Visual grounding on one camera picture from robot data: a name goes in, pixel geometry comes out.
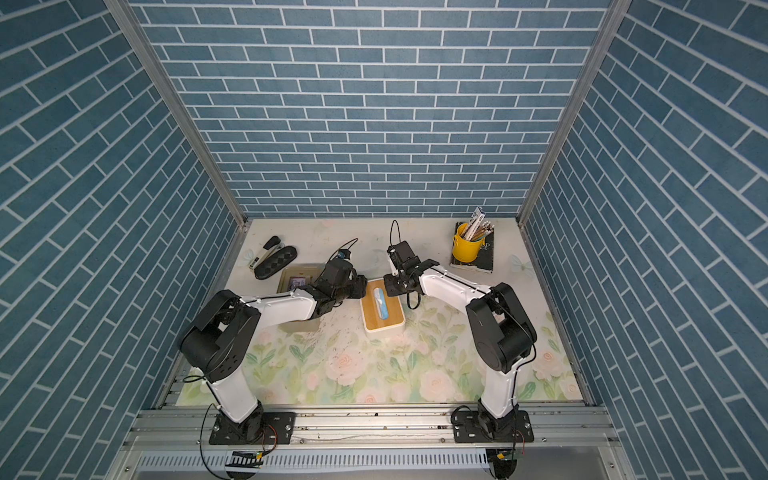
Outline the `blue white tissue pack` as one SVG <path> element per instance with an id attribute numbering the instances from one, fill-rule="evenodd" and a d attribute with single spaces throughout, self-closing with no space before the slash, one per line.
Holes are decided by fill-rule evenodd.
<path id="1" fill-rule="evenodd" d="M 389 312 L 387 307 L 386 295 L 384 294 L 383 290 L 380 287 L 377 287 L 373 290 L 373 296 L 374 296 L 378 317 L 381 320 L 387 320 L 389 318 Z"/>

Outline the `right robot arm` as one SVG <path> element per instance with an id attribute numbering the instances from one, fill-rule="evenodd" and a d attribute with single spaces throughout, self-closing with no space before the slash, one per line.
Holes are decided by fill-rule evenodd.
<path id="1" fill-rule="evenodd" d="M 406 241 L 387 249 L 392 272 L 384 276 L 387 295 L 412 292 L 434 297 L 466 314 L 476 351 L 485 363 L 485 389 L 474 415 L 492 442 L 531 442 L 527 413 L 516 398 L 517 374 L 536 356 L 537 333 L 513 288 L 477 284 L 432 259 L 420 260 Z"/>

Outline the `beige tissue box lid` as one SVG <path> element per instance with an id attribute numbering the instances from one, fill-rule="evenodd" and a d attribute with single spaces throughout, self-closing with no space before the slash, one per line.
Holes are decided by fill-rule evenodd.
<path id="1" fill-rule="evenodd" d="M 309 285 L 323 272 L 324 264 L 291 263 L 281 271 L 277 293 L 289 292 L 297 287 Z"/>

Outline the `beige tissue box base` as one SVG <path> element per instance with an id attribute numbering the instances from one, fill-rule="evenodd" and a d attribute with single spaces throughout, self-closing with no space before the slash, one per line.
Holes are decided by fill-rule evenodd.
<path id="1" fill-rule="evenodd" d="M 293 294 L 294 290 L 285 292 L 288 293 L 290 299 L 287 303 L 287 312 L 291 322 L 282 323 L 279 326 L 280 330 L 289 334 L 318 332 L 320 329 L 320 320 L 307 318 L 309 301 L 303 297 L 297 297 Z"/>

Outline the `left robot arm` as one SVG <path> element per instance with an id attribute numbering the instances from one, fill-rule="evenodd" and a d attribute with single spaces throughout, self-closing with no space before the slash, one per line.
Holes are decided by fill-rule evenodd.
<path id="1" fill-rule="evenodd" d="M 244 445 L 265 438 L 263 406 L 250 391 L 242 363 L 261 327 L 317 319 L 347 298 L 361 299 L 367 279 L 349 261 L 350 251 L 334 253 L 319 277 L 283 295 L 245 300 L 220 290 L 200 310 L 178 347 L 191 366 L 202 372 L 218 402 L 211 436 L 216 444 Z"/>

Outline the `purple tissue paper pack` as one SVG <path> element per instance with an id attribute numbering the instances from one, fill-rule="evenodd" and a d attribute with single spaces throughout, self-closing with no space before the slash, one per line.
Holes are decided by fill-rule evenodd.
<path id="1" fill-rule="evenodd" d="M 308 279 L 304 276 L 292 276 L 289 278 L 288 288 L 290 290 L 294 290 L 301 286 L 306 285 L 307 283 L 308 283 Z"/>

